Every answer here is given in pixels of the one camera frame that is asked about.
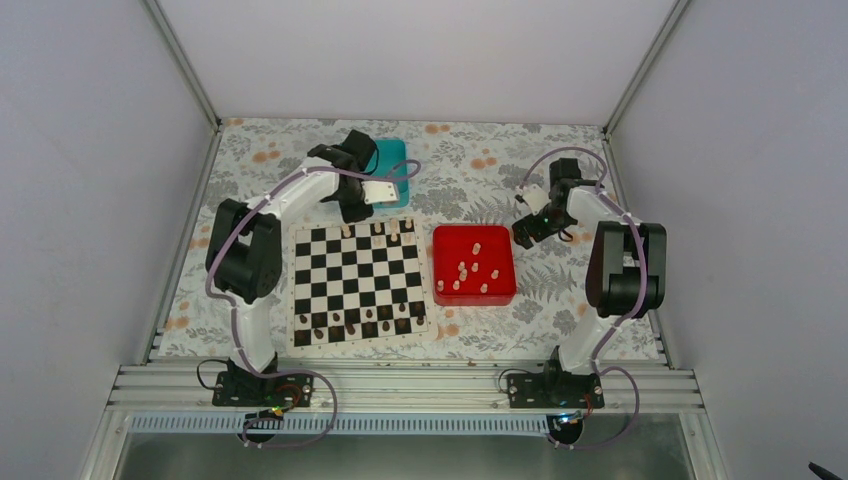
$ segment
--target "white wall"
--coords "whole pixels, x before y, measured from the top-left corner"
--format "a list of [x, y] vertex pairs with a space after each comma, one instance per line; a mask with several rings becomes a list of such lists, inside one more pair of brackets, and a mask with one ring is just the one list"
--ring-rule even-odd
[[848, 478], [848, 4], [693, 2], [614, 132], [733, 478]]
[[673, 0], [160, 0], [221, 116], [606, 123]]
[[138, 2], [6, 2], [0, 45], [0, 477], [76, 478], [210, 129]]

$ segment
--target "red tray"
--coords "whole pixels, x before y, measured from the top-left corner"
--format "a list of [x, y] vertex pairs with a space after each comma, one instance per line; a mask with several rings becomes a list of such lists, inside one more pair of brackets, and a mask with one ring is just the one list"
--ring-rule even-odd
[[[474, 244], [480, 253], [473, 254]], [[465, 262], [468, 277], [459, 282], [459, 262]], [[471, 271], [477, 262], [478, 270]], [[498, 278], [492, 279], [492, 270]], [[438, 282], [445, 282], [440, 292]], [[480, 287], [486, 284], [486, 293]], [[500, 225], [441, 225], [433, 231], [433, 296], [444, 306], [509, 305], [515, 296], [515, 267], [509, 230]]]

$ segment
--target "floral tablecloth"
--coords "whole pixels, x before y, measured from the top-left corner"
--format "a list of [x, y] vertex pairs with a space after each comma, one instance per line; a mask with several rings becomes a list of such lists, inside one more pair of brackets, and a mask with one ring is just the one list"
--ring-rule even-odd
[[[227, 197], [262, 194], [291, 172], [319, 143], [341, 142], [355, 128], [374, 138], [400, 138], [407, 156], [421, 160], [421, 173], [410, 182], [410, 203], [378, 209], [377, 216], [416, 215], [427, 231], [445, 223], [496, 223], [509, 226], [527, 213], [514, 199], [528, 166], [546, 151], [563, 145], [589, 148], [603, 156], [597, 127], [498, 123], [430, 123], [348, 120], [234, 118], [223, 139], [204, 204], [183, 266], [159, 354], [227, 356], [230, 333], [226, 304], [206, 297], [204, 258], [215, 208]], [[584, 178], [597, 178], [600, 167], [577, 155]], [[547, 166], [530, 177], [547, 191]], [[341, 223], [338, 205], [317, 205], [303, 223]], [[578, 227], [568, 243], [550, 237], [531, 250], [513, 246], [518, 295], [506, 307], [439, 307], [437, 340], [378, 347], [325, 357], [374, 359], [541, 360], [572, 332], [588, 305], [583, 279], [593, 234]], [[272, 337], [285, 356], [286, 272], [274, 292]], [[656, 359], [647, 320], [623, 331], [606, 351], [608, 359]]]

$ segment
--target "metal edge strip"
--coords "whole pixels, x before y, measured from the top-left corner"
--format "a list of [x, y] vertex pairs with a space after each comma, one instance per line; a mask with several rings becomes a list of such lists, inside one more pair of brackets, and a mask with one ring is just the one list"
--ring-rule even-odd
[[115, 477], [132, 417], [133, 414], [129, 412], [103, 412], [83, 464], [80, 475], [82, 480], [111, 480]]
[[141, 0], [141, 4], [144, 9], [147, 10], [151, 20], [153, 20], [156, 29], [159, 31], [159, 35], [162, 37], [162, 41], [164, 41], [165, 45], [167, 45], [168, 51], [171, 53], [171, 57], [174, 59], [174, 62], [176, 62], [177, 68], [180, 70], [186, 85], [189, 90], [191, 90], [194, 99], [203, 111], [203, 115], [206, 117], [209, 125], [211, 125], [213, 129], [217, 129], [218, 115], [215, 113], [215, 109], [212, 107], [212, 102], [209, 100], [206, 90], [203, 89], [203, 85], [200, 83], [197, 73], [191, 66], [191, 62], [189, 62], [185, 50], [182, 45], [180, 45], [177, 35], [174, 33], [174, 29], [171, 27], [170, 22], [168, 22], [168, 17], [165, 15], [165, 11], [159, 4], [159, 1]]
[[680, 414], [680, 426], [696, 480], [727, 480], [727, 472], [706, 413]]
[[633, 74], [633, 78], [630, 79], [630, 83], [627, 84], [627, 88], [624, 89], [624, 93], [621, 95], [621, 98], [618, 100], [618, 103], [613, 109], [612, 115], [610, 115], [610, 119], [604, 127], [605, 132], [612, 133], [615, 131], [616, 127], [618, 127], [619, 122], [621, 122], [621, 118], [627, 111], [627, 107], [630, 106], [630, 102], [633, 100], [633, 97], [636, 96], [636, 92], [638, 92], [639, 88], [641, 88], [642, 83], [645, 81], [645, 78], [648, 76], [648, 73], [651, 71], [651, 68], [654, 66], [654, 63], [663, 48], [665, 48], [668, 40], [674, 33], [675, 27], [679, 24], [681, 17], [686, 12], [686, 8], [690, 3], [692, 3], [692, 0], [677, 0], [674, 2], [674, 5], [671, 7], [668, 15], [665, 17], [663, 24], [660, 26], [657, 35], [654, 37], [653, 42], [651, 42], [651, 46], [648, 48], [648, 51], [645, 52], [642, 62]]
[[165, 327], [165, 322], [168, 319], [168, 313], [171, 310], [171, 302], [173, 302], [174, 295], [177, 292], [180, 274], [182, 273], [186, 255], [188, 255], [188, 246], [191, 242], [191, 235], [194, 232], [197, 216], [200, 214], [200, 207], [203, 205], [203, 196], [206, 193], [206, 186], [209, 183], [209, 177], [212, 175], [212, 167], [215, 164], [215, 158], [218, 155], [218, 146], [221, 144], [221, 136], [222, 132], [216, 132], [209, 143], [209, 149], [206, 152], [203, 168], [199, 178], [197, 179], [197, 183], [194, 186], [194, 198], [192, 198], [191, 206], [189, 207], [189, 212], [186, 216], [186, 222], [185, 225], [183, 225], [180, 242], [177, 245], [177, 250], [174, 252], [174, 257], [171, 261], [171, 272], [168, 274], [165, 288], [162, 290], [162, 296], [159, 299], [156, 316], [153, 317], [151, 322], [152, 324], [147, 330], [149, 332], [147, 339], [141, 344], [141, 349], [134, 357], [136, 363], [145, 364], [148, 361], [154, 348], [154, 342], [160, 335], [159, 330]]

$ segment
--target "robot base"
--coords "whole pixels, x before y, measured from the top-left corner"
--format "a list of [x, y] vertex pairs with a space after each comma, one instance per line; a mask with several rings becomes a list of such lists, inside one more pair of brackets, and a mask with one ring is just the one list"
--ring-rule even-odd
[[[262, 373], [277, 371], [277, 357]], [[227, 371], [218, 374], [212, 405], [216, 407], [309, 407], [314, 388], [312, 375], [294, 373], [265, 379], [253, 376], [227, 360]], [[295, 395], [300, 398], [294, 404]]]

